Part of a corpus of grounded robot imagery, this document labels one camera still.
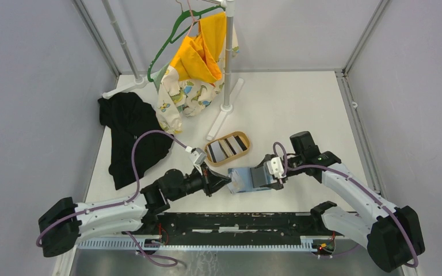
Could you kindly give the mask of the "dark credit card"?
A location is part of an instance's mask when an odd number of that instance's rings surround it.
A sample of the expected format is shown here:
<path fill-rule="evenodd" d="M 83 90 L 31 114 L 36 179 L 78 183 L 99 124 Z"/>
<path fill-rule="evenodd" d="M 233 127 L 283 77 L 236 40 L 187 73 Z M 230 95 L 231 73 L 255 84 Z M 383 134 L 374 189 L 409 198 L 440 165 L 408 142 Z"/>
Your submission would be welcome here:
<path fill-rule="evenodd" d="M 270 180 L 268 179 L 269 174 L 267 174 L 266 176 L 252 176 L 252 168 L 251 168 L 250 175 L 252 178 L 252 187 L 260 187 L 263 185 L 270 184 Z"/>

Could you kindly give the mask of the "blue card holder wallet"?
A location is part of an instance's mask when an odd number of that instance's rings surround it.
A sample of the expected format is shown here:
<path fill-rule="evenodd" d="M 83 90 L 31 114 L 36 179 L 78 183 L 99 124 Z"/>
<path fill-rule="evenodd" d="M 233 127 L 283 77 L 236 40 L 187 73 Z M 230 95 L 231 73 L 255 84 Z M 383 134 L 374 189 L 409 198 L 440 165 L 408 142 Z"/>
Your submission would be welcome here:
<path fill-rule="evenodd" d="M 239 193 L 250 193 L 250 192 L 254 192 L 253 191 L 253 187 L 252 187 L 252 178 L 250 175 L 250 169 L 252 167 L 237 167 L 237 168 L 230 168 L 228 169 L 228 175 L 230 176 L 230 173 L 232 171 L 237 171 L 238 174 L 243 178 L 245 187 L 243 188 L 243 190 Z"/>

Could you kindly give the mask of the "oval wooden card tray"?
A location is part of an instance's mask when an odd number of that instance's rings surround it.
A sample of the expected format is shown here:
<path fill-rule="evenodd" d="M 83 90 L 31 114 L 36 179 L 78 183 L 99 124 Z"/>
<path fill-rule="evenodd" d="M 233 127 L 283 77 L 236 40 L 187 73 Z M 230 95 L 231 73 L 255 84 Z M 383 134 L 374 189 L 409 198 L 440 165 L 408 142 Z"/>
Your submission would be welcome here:
<path fill-rule="evenodd" d="M 210 150 L 208 146 L 213 141 L 219 141 L 223 149 L 225 150 L 225 153 L 228 155 L 228 158 L 224 161 L 221 161 L 219 163 L 215 163 L 212 160 Z M 235 159 L 238 159 L 240 157 L 243 157 L 249 152 L 249 149 L 251 147 L 251 142 L 248 138 L 248 136 L 241 131 L 235 131 L 228 135 L 225 135 L 221 138 L 218 138 L 216 140 L 213 140 L 205 145 L 204 151 L 207 154 L 207 162 L 214 167 L 222 166 L 226 163 L 232 162 Z"/>

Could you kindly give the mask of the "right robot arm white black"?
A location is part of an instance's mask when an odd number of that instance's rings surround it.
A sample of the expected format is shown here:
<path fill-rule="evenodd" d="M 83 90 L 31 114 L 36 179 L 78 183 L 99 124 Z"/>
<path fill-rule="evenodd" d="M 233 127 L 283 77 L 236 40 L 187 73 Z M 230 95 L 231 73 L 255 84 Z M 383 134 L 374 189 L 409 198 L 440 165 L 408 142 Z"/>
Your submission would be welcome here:
<path fill-rule="evenodd" d="M 398 207 L 364 186 L 341 159 L 330 151 L 321 152 L 309 131 L 290 138 L 294 154 L 268 154 L 250 168 L 255 188 L 280 190 L 292 176 L 306 174 L 338 194 L 354 210 L 343 210 L 331 201 L 310 211 L 310 229 L 317 235 L 334 231 L 365 248 L 373 262 L 389 273 L 401 266 L 418 267 L 425 243 L 417 212 Z"/>

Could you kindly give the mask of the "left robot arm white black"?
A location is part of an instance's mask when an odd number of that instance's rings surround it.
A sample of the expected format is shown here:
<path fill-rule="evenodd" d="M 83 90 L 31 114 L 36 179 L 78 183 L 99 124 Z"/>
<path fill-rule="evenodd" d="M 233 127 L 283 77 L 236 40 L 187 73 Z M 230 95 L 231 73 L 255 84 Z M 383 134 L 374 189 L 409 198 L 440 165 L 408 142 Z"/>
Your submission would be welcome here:
<path fill-rule="evenodd" d="M 71 197 L 65 197 L 39 218 L 36 245 L 44 257 L 50 258 L 64 254 L 80 242 L 111 233 L 140 230 L 148 235 L 157 229 L 157 215 L 168 210 L 170 202 L 198 191 L 211 196 L 230 182 L 229 176 L 202 164 L 190 174 L 168 170 L 138 193 L 116 200 L 75 203 Z"/>

